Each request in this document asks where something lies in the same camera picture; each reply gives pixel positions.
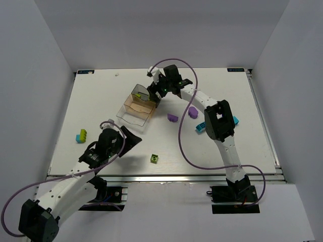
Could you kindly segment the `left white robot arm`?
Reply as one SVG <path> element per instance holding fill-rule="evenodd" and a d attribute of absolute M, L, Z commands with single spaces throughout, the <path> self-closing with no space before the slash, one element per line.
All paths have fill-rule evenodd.
<path fill-rule="evenodd" d="M 108 205 L 107 182 L 97 174 L 142 139 L 111 121 L 103 122 L 100 127 L 98 141 L 86 148 L 66 179 L 37 200 L 23 204 L 19 231 L 31 241 L 53 241 L 60 225 L 83 206 Z"/>

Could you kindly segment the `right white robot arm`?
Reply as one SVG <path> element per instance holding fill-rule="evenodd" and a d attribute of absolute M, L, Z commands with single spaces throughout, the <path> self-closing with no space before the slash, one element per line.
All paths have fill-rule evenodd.
<path fill-rule="evenodd" d="M 241 166 L 236 150 L 235 122 L 228 101 L 216 101 L 210 98 L 198 89 L 197 79 L 195 84 L 183 79 L 176 65 L 165 67 L 163 72 L 155 66 L 150 67 L 147 76 L 153 78 L 152 84 L 147 88 L 151 96 L 161 100 L 171 92 L 189 102 L 184 113 L 191 105 L 204 113 L 205 130 L 221 154 L 231 199 L 237 201 L 245 197 L 244 193 L 250 188 L 250 180 Z"/>

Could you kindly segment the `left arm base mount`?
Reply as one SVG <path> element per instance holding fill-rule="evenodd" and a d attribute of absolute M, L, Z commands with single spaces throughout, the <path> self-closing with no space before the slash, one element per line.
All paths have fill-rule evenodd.
<path fill-rule="evenodd" d="M 127 201 L 127 187 L 109 185 L 106 180 L 98 176 L 95 176 L 87 183 L 94 186 L 96 196 L 94 199 L 83 205 L 79 211 L 123 211 Z"/>

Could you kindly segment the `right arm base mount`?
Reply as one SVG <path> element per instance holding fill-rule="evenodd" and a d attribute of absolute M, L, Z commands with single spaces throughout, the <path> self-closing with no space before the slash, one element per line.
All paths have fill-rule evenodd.
<path fill-rule="evenodd" d="M 236 194 L 228 186 L 213 186 L 206 195 L 211 198 L 213 214 L 259 214 L 258 196 L 254 186 L 241 195 Z"/>

